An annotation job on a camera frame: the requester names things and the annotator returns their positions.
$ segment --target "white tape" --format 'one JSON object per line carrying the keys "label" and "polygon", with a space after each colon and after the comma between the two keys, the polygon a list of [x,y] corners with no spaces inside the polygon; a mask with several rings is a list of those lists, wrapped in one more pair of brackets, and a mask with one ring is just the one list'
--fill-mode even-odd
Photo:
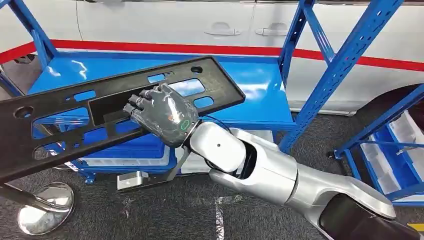
{"label": "white tape", "polygon": [[215,198],[216,240],[224,240],[224,216],[222,204],[232,204],[243,200],[240,195],[220,196]]}

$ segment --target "floor tape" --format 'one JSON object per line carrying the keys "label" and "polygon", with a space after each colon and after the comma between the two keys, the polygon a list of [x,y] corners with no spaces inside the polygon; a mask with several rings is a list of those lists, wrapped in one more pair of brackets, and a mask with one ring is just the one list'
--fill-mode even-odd
{"label": "floor tape", "polygon": [[424,232],[424,223],[408,223],[407,225],[418,232]]}

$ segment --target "car door handle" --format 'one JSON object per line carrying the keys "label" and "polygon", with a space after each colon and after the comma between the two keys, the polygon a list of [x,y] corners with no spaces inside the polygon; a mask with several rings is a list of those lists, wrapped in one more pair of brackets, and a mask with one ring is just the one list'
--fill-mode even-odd
{"label": "car door handle", "polygon": [[242,34],[239,30],[233,29],[219,29],[204,31],[205,34],[216,35],[216,36],[236,36]]}
{"label": "car door handle", "polygon": [[231,28],[230,24],[224,21],[214,22],[210,26],[210,29],[204,31],[204,33],[215,36],[236,36],[242,34],[241,31]]}
{"label": "car door handle", "polygon": [[286,36],[288,34],[287,30],[271,29],[268,27],[258,28],[254,32],[261,36]]}

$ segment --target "metal pole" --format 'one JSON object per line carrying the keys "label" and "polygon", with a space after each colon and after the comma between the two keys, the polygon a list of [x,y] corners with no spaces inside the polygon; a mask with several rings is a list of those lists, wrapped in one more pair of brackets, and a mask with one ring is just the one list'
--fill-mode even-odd
{"label": "metal pole", "polygon": [[68,206],[60,206],[48,202],[41,197],[19,189],[9,183],[3,183],[0,185],[0,195],[18,204],[33,207],[42,211],[67,213],[70,210]]}

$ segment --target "car door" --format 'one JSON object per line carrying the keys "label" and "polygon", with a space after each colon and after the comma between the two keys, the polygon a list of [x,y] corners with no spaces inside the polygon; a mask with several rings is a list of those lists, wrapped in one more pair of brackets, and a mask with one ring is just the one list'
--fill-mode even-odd
{"label": "car door", "polygon": [[247,46],[254,1],[78,1],[85,41]]}
{"label": "car door", "polygon": [[[298,1],[259,1],[253,16],[250,45],[281,47],[297,3]],[[322,1],[314,5],[313,10],[335,52],[340,49],[367,6],[367,3],[355,1],[345,1],[343,4],[337,1]],[[388,62],[385,59],[399,60],[399,65],[396,66],[399,68],[402,68],[400,61],[423,63],[423,12],[423,5],[404,3],[364,56],[382,58],[372,59],[381,66]],[[293,58],[288,78],[287,97],[290,107],[299,110],[321,78],[327,64],[322,60],[311,59],[320,49],[308,24],[305,25],[296,48],[308,50]],[[335,111],[338,114],[352,114],[385,92],[423,82],[422,71],[357,64],[322,109],[329,113]]]}
{"label": "car door", "polygon": [[[75,0],[24,0],[25,5],[50,39],[81,40]],[[0,53],[32,42],[9,6],[0,9]]]}

